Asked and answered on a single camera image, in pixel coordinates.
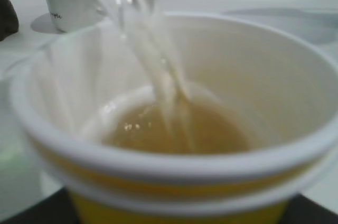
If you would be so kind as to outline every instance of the table surface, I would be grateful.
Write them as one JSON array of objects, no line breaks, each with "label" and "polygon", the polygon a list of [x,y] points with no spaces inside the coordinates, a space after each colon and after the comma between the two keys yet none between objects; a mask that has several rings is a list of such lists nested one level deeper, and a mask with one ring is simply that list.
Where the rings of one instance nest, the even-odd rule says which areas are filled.
[{"label": "table surface", "polygon": [[[20,20],[20,32],[0,43],[0,78],[16,61],[60,35],[51,23],[45,0],[11,1]],[[338,58],[338,0],[162,0],[162,3],[168,11],[223,13],[275,26]],[[0,82],[0,221],[60,188],[23,152],[22,136],[8,106],[7,90],[7,82]],[[338,164],[303,193],[338,213],[337,184]]]}]

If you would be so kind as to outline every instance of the yellow cup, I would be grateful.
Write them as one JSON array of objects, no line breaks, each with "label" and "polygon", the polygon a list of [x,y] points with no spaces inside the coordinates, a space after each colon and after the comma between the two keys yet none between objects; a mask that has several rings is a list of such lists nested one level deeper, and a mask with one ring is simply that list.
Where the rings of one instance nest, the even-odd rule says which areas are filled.
[{"label": "yellow cup", "polygon": [[93,114],[149,88],[108,23],[59,38],[15,76],[11,101],[29,145],[70,190],[84,224],[276,224],[287,201],[336,159],[337,64],[265,26],[207,14],[168,21],[189,79],[244,104],[267,148],[179,156],[84,141],[79,132]]}]

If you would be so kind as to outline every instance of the yellow liquid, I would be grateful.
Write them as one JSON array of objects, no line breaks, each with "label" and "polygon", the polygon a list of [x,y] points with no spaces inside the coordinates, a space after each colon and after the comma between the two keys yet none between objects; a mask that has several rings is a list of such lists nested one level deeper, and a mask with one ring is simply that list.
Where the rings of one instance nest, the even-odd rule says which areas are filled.
[{"label": "yellow liquid", "polygon": [[130,150],[163,154],[226,154],[250,150],[247,135],[224,114],[220,107],[211,109],[195,103],[189,105],[188,130],[192,132],[194,151],[182,126],[175,134],[167,130],[157,105],[135,108],[124,114],[116,130],[103,140],[106,145]]}]

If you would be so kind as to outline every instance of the small white cup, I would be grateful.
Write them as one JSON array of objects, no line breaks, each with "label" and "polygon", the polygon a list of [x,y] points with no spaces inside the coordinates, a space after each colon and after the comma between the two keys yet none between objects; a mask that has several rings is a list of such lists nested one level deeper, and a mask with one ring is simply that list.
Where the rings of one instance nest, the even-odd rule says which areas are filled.
[{"label": "small white cup", "polygon": [[55,27],[64,32],[78,30],[102,20],[91,0],[46,0]]},{"label": "small white cup", "polygon": [[115,29],[102,23],[39,50],[15,76],[12,105],[40,163],[74,193],[83,223],[276,224],[283,202],[336,160],[337,63],[259,24],[207,14],[168,21],[188,78],[250,104],[281,144],[177,156],[79,142],[76,132],[97,112],[92,100],[114,112],[112,100],[149,86]]}]

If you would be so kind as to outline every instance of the cup rim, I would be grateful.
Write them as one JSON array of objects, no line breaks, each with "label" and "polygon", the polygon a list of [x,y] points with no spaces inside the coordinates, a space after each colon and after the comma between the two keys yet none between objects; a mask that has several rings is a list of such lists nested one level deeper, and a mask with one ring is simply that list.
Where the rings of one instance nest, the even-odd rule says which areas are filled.
[{"label": "cup rim", "polygon": [[[337,76],[338,63],[310,43],[273,27],[252,23],[228,16],[210,13],[170,13],[169,17],[213,19],[240,24],[260,31],[279,35],[289,42],[296,43],[331,67]],[[87,27],[58,38],[53,43],[84,34],[97,28]],[[54,127],[43,119],[30,105],[27,96],[27,83],[31,66],[38,59],[30,59],[22,70],[13,78],[10,89],[12,107],[28,134],[43,146],[55,153],[84,166],[106,174],[121,176],[128,179],[169,182],[169,183],[219,183],[224,181],[243,180],[266,176],[292,167],[305,164],[326,153],[338,138],[338,111],[330,121],[316,131],[294,142],[266,148],[250,153],[210,155],[210,156],[180,156],[142,153],[121,148],[104,147],[87,142],[75,141],[74,137]]]}]

